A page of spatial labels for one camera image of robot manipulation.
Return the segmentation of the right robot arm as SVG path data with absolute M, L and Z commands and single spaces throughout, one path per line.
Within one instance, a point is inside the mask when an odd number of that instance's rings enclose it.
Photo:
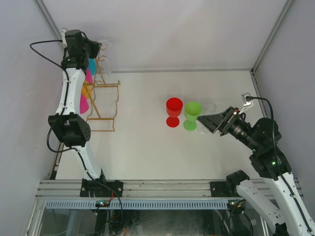
M 313 236 L 315 222 L 298 193 L 291 166 L 276 146 L 281 138 L 278 125 L 270 118 L 259 119 L 254 126 L 245 122 L 238 108 L 229 107 L 220 114 L 198 116 L 197 121 L 211 133 L 232 135 L 252 151 L 251 165 L 269 186 L 276 204 L 266 198 L 242 170 L 227 175 L 222 189 L 229 197 L 239 196 L 264 219 L 275 236 Z

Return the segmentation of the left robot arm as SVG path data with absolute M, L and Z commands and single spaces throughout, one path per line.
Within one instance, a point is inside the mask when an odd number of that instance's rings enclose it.
M 65 44 L 61 69 L 63 88 L 55 115 L 48 117 L 50 131 L 72 152 L 83 170 L 84 180 L 93 181 L 91 192 L 101 197 L 108 185 L 102 168 L 97 163 L 90 146 L 91 128 L 80 115 L 81 90 L 86 79 L 89 59 L 95 59 L 101 44 L 89 40 L 79 29 L 64 32 Z

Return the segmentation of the red plastic wine glass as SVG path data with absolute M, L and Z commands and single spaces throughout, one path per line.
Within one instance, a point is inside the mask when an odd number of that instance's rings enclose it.
M 166 124 L 175 128 L 180 124 L 179 115 L 182 112 L 183 102 L 177 97 L 169 98 L 166 102 L 166 111 L 168 118 L 166 119 Z

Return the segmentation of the green plastic wine glass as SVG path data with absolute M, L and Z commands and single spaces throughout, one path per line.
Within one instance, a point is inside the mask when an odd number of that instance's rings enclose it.
M 185 106 L 185 121 L 183 127 L 187 131 L 194 131 L 197 128 L 196 119 L 202 112 L 200 103 L 192 101 Z

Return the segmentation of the clear wine glass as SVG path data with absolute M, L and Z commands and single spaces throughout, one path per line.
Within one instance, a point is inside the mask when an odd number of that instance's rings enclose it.
M 99 74 L 111 74 L 111 66 L 107 56 L 107 52 L 113 47 L 113 43 L 109 40 L 102 39 L 98 41 L 100 44 L 100 50 L 97 58 L 98 72 Z
M 211 101 L 208 101 L 202 105 L 202 112 L 200 115 L 201 116 L 213 115 L 216 113 L 216 109 L 217 109 L 216 104 Z M 197 121 L 196 123 L 197 123 L 197 130 L 199 133 L 201 134 L 209 133 L 209 130 L 204 125 L 202 125 L 199 121 Z

